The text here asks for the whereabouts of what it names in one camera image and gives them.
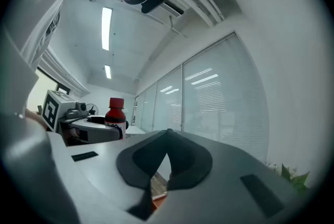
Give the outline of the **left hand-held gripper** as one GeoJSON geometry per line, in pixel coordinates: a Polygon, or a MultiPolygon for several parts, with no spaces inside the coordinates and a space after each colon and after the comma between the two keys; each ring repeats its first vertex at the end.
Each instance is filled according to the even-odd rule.
{"type": "Polygon", "coordinates": [[[103,116],[90,116],[84,102],[60,91],[47,91],[41,116],[50,131],[59,134],[66,146],[123,139],[123,130],[118,124],[105,125],[103,116]]]}

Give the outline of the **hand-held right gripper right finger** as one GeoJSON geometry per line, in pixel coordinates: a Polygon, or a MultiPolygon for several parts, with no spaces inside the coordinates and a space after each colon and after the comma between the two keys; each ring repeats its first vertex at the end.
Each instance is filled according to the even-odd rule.
{"type": "Polygon", "coordinates": [[[214,140],[178,132],[203,146],[212,156],[210,173],[196,187],[168,191],[168,196],[154,213],[153,223],[287,223],[301,208],[304,197],[283,177],[247,152],[214,140]],[[280,209],[267,216],[263,207],[271,202],[256,202],[252,175],[270,190],[280,209]]]}

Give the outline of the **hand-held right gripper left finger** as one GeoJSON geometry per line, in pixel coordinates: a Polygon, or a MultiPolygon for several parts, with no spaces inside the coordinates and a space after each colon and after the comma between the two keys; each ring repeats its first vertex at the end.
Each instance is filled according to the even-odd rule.
{"type": "Polygon", "coordinates": [[[58,133],[49,132],[52,157],[74,203],[79,223],[144,223],[129,213],[142,202],[144,191],[128,185],[120,175],[119,153],[160,132],[137,135],[124,140],[67,147],[58,133]]]}

